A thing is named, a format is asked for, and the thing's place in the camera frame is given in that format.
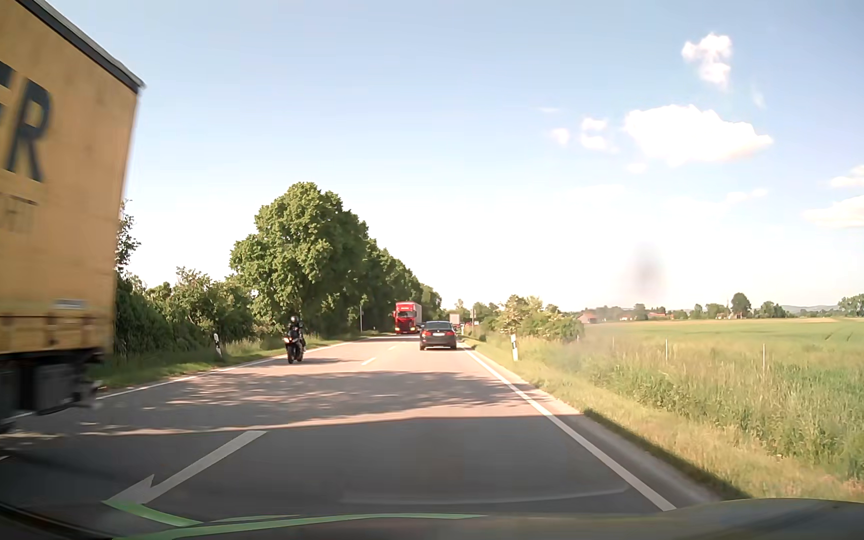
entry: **grass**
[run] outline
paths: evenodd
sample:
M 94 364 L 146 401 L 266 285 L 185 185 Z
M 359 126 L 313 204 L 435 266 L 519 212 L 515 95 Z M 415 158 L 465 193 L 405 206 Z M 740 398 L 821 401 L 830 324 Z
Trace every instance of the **grass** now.
M 506 339 L 483 347 L 737 492 L 864 501 L 864 319 L 590 325 L 520 339 L 520 362 Z
M 358 338 L 358 335 L 326 339 L 309 334 L 305 342 L 309 349 L 314 349 L 355 338 Z M 131 387 L 217 367 L 258 361 L 284 353 L 285 347 L 278 341 L 269 340 L 263 343 L 254 339 L 229 343 L 224 347 L 222 357 L 219 357 L 214 349 L 150 352 L 128 357 L 113 355 L 102 364 L 92 366 L 89 374 L 108 388 Z

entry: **motorcycle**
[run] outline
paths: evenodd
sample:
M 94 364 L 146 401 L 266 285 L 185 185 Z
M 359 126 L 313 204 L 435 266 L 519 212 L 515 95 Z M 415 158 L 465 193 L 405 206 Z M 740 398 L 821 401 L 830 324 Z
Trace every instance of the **motorcycle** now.
M 292 362 L 302 362 L 306 351 L 303 350 L 302 338 L 299 336 L 299 331 L 290 329 L 289 333 L 282 338 L 285 342 L 285 357 Z

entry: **dark sedan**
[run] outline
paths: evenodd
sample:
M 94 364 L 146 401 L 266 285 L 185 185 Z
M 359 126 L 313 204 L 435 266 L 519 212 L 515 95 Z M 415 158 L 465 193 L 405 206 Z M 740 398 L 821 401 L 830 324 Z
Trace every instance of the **dark sedan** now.
M 449 321 L 429 321 L 418 335 L 418 350 L 424 351 L 426 347 L 448 347 L 457 349 L 459 347 L 455 330 Z

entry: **sky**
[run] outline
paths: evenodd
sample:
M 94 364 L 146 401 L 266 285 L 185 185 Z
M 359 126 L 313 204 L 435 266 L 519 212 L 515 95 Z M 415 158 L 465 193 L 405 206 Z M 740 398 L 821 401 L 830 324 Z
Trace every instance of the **sky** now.
M 447 306 L 864 292 L 864 2 L 51 3 L 147 85 L 150 285 L 314 182 Z

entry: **asphalt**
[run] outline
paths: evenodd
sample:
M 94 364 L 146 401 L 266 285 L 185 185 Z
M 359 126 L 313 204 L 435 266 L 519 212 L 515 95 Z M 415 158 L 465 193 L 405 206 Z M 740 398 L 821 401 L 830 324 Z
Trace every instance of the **asphalt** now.
M 1 505 L 125 536 L 248 516 L 643 514 L 715 500 L 465 344 L 371 338 L 100 403 L 0 436 Z

